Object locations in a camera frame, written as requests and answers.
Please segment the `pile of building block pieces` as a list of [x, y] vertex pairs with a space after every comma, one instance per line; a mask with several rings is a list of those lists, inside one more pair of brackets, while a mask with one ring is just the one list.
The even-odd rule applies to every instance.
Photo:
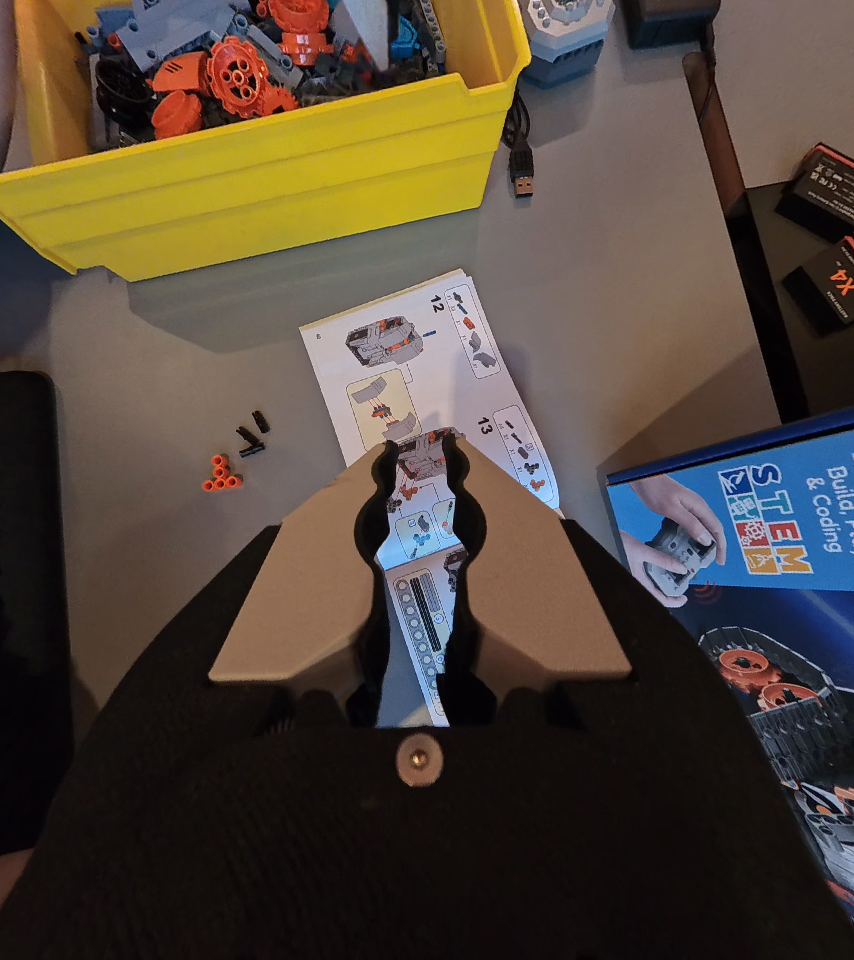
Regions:
[[[262, 117], [293, 112], [301, 107], [330, 104], [376, 90], [392, 89], [441, 76], [446, 72], [447, 46], [432, 2], [387, 2], [389, 43], [392, 39], [391, 34], [396, 29], [398, 15], [403, 14], [409, 18], [419, 16], [425, 27], [424, 45], [429, 50], [430, 56], [423, 60], [414, 59], [406, 64], [392, 65], [389, 63], [388, 69], [385, 71], [378, 71], [373, 66], [369, 54], [361, 43], [354, 47], [335, 34], [333, 9], [337, 6], [337, 2], [327, 2], [330, 7], [330, 16], [326, 33], [329, 41], [334, 45], [334, 53], [331, 55], [321, 54], [314, 66], [295, 65], [280, 47], [282, 33], [268, 15], [268, 10], [265, 8], [266, 2], [229, 1], [228, 3], [236, 14], [228, 31], [221, 39], [209, 35], [204, 41], [195, 42], [177, 51], [176, 54], [168, 56], [163, 62], [180, 54], [199, 50], [211, 54], [214, 44], [222, 41], [226, 35], [237, 36], [250, 42], [265, 63], [268, 72], [269, 87], [265, 90], [265, 94], [269, 114]], [[97, 103], [96, 66], [101, 58], [119, 58], [139, 69], [115, 34], [115, 30], [125, 24], [127, 19], [132, 17], [133, 12], [133, 2], [116, 2], [109, 6], [99, 7], [96, 9], [94, 23], [87, 26], [84, 31], [78, 31], [75, 34], [89, 72], [92, 88], [93, 106], [90, 122], [90, 144], [95, 152], [130, 147], [156, 140], [152, 118], [150, 125], [145, 128], [129, 129], [108, 119]], [[145, 75], [150, 87], [150, 81], [162, 63], [147, 72], [139, 69]], [[158, 94], [154, 90], [152, 91], [156, 109], [158, 102], [167, 94]], [[203, 130], [247, 120], [229, 114], [221, 103], [213, 97], [211, 91], [208, 96], [198, 96], [203, 102]]]

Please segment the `instruction booklet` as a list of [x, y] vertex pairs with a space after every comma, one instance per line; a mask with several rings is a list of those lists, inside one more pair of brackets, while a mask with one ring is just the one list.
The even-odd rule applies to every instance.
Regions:
[[395, 489], [377, 560], [424, 695], [430, 724], [448, 721], [437, 688], [467, 552], [443, 438], [457, 433], [548, 507], [553, 469], [462, 270], [301, 328], [348, 465], [391, 441]]

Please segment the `black battery red label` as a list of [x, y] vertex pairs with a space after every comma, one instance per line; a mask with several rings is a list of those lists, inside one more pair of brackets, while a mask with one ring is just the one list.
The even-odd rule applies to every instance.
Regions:
[[784, 186], [776, 213], [836, 243], [854, 233], [854, 158], [815, 144]]
[[842, 237], [782, 283], [820, 336], [854, 326], [854, 237]]

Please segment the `yellow plastic bin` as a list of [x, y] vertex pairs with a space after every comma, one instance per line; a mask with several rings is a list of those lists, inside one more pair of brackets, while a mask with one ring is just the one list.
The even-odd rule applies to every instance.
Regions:
[[530, 61], [514, 2], [440, 1], [443, 76], [91, 154], [74, 33], [96, 6], [14, 5], [36, 164], [0, 174], [0, 219], [72, 274], [148, 280], [474, 209]]

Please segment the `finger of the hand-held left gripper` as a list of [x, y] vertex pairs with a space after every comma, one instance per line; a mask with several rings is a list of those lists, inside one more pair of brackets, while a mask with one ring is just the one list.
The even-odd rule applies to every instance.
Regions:
[[354, 47], [365, 47], [373, 66], [389, 66], [388, 6], [386, 1], [338, 1], [333, 9], [336, 36]]

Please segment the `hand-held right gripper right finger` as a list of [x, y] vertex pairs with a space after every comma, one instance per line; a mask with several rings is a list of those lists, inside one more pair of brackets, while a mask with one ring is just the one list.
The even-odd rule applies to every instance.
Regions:
[[445, 438], [443, 452], [467, 559], [441, 693], [625, 678], [628, 660], [554, 510], [465, 438]]

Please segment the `black power adapter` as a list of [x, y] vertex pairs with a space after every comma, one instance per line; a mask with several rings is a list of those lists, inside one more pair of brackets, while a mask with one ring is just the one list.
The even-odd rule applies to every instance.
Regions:
[[618, 1], [628, 46], [654, 49], [701, 42], [712, 34], [721, 1]]

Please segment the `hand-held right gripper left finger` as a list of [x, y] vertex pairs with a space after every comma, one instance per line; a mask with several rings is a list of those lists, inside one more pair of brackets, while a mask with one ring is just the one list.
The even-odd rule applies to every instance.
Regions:
[[209, 672], [216, 684], [273, 683], [294, 694], [352, 694], [363, 683], [361, 631], [374, 611], [378, 546], [360, 546], [364, 508], [395, 477], [378, 444], [290, 513]]

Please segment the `black rubber tire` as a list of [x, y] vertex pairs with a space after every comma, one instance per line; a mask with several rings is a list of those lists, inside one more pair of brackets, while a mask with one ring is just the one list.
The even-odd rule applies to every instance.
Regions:
[[97, 103], [105, 116], [130, 130], [144, 129], [155, 109], [145, 75], [126, 61], [108, 56], [96, 66]]

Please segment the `orange crown gear piece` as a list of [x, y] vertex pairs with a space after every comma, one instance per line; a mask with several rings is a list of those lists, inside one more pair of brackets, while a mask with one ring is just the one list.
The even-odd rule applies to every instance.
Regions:
[[267, 1], [268, 15], [280, 28], [280, 47], [296, 66], [315, 66], [321, 54], [333, 54], [327, 37], [330, 7], [326, 1]]

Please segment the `light grey curved panel piece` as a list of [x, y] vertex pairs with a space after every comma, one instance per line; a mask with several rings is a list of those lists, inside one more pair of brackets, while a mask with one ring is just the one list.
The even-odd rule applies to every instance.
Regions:
[[143, 72], [210, 35], [220, 40], [236, 14], [221, 1], [133, 2], [133, 9], [115, 34]]

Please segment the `orange panel piece black stripes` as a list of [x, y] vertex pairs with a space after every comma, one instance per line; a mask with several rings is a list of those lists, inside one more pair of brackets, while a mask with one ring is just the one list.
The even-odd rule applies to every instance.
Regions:
[[170, 57], [156, 71], [150, 85], [158, 94], [183, 91], [208, 96], [209, 59], [209, 54], [204, 50]]

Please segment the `grey blue battery module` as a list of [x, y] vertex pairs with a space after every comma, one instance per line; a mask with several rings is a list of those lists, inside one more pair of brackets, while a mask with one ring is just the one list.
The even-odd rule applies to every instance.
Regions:
[[523, 78], [542, 89], [589, 73], [615, 12], [613, 1], [517, 1], [531, 60]]

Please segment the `blue robot kit box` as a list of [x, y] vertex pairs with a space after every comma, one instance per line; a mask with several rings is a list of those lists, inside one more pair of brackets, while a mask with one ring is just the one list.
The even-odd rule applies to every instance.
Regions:
[[731, 690], [854, 925], [854, 407], [605, 484], [631, 572]]

